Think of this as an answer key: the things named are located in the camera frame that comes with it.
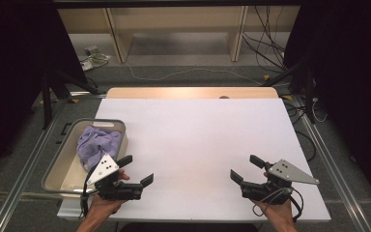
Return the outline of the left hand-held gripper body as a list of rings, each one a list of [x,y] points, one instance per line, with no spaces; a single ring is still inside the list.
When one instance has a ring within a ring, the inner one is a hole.
[[[143,188],[140,184],[127,184],[118,180],[121,168],[117,161],[109,155],[104,155],[90,171],[86,185],[93,185],[104,200],[139,200]]]

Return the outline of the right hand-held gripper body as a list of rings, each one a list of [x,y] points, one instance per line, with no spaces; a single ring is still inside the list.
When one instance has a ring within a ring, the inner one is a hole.
[[[264,184],[249,183],[245,180],[240,184],[242,197],[272,204],[283,204],[292,194],[292,183],[318,185],[319,181],[300,170],[285,159],[276,163],[265,161],[262,168],[267,173],[267,181]]]

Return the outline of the purple cloth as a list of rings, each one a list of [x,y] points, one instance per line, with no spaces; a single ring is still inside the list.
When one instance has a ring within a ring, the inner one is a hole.
[[[104,155],[115,158],[122,142],[119,131],[87,126],[77,140],[76,153],[85,171],[90,171]]]

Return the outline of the beige bin with grey rim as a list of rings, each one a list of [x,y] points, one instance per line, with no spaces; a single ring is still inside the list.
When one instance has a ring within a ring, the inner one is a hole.
[[[43,177],[43,189],[63,197],[79,197],[88,172],[82,167],[77,154],[79,137],[87,127],[119,132],[123,139],[117,146],[116,160],[126,155],[128,137],[121,120],[83,118],[71,124],[57,154]]]

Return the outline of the person's left hand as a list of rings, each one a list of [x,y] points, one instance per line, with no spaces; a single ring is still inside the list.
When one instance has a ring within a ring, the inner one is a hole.
[[[89,209],[89,216],[109,217],[117,213],[126,200],[104,200],[97,193],[93,196],[92,203]]]

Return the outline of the person's right hand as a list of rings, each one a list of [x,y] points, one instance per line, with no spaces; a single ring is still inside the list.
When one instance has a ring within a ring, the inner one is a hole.
[[[253,200],[253,203],[261,210],[269,222],[276,223],[277,225],[294,222],[290,200],[286,200],[280,205],[272,205],[256,200]]]

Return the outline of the white board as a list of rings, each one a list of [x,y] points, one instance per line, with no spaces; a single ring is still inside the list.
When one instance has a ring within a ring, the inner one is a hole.
[[[96,116],[126,124],[131,180],[154,178],[115,220],[254,222],[252,204],[231,180],[232,171],[264,183],[252,155],[310,170],[280,99],[105,99]]]

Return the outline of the black metal stand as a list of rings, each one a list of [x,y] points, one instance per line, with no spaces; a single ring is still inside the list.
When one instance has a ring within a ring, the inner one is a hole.
[[[53,92],[60,100],[67,100],[71,97],[71,91],[66,84],[71,83],[92,95],[99,96],[105,91],[92,87],[87,80],[79,80],[65,72],[59,70],[47,70],[41,78],[42,97],[43,97],[43,129],[46,130],[52,121],[52,103],[50,93]]]
[[[287,71],[279,74],[277,77],[267,80],[262,87],[272,87],[274,84],[291,77],[288,90],[291,94],[305,94],[305,114],[312,124],[315,123],[315,116],[312,112],[314,84],[313,71],[310,65],[305,61],[299,61]]]

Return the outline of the dark curtain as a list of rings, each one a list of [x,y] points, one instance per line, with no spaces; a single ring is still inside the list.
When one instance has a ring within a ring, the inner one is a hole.
[[[0,0],[0,158],[14,139],[49,76],[85,82],[71,40],[50,0]]]
[[[284,64],[315,43],[316,92],[371,185],[371,0],[302,0]]]

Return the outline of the grey power adapter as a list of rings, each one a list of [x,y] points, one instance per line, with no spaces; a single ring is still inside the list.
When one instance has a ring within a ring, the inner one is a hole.
[[[101,53],[99,48],[95,45],[84,48],[86,58],[80,60],[81,68],[84,72],[97,69],[109,63],[110,56]]]

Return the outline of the wooden shelf unit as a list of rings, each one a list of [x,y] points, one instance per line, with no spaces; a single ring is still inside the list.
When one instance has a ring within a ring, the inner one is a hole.
[[[290,32],[298,6],[156,7],[60,9],[70,34],[108,34],[117,60],[127,60],[136,33],[224,33],[233,62],[239,60],[244,32],[268,24],[273,32]]]

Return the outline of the aluminium floor rail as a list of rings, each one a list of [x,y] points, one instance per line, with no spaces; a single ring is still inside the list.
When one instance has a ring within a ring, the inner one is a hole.
[[[36,169],[38,162],[43,154],[50,135],[53,132],[53,128],[60,113],[67,104],[66,100],[58,100],[54,106],[52,120],[49,121],[41,130],[37,140],[33,143],[34,148],[27,157],[26,162],[22,164],[22,169],[16,176],[14,184],[10,191],[3,196],[3,204],[0,207],[0,232],[4,232],[14,210],[21,199],[22,193],[27,187],[34,170]]]
[[[320,154],[320,159],[322,160],[322,163],[324,164],[357,232],[371,232],[371,223],[367,219],[366,214],[363,212],[355,195],[342,175],[339,165],[335,163],[330,150],[316,125],[312,124],[307,116],[302,117],[301,120],[303,121],[304,127],[309,133],[311,139],[315,143],[317,151]]]

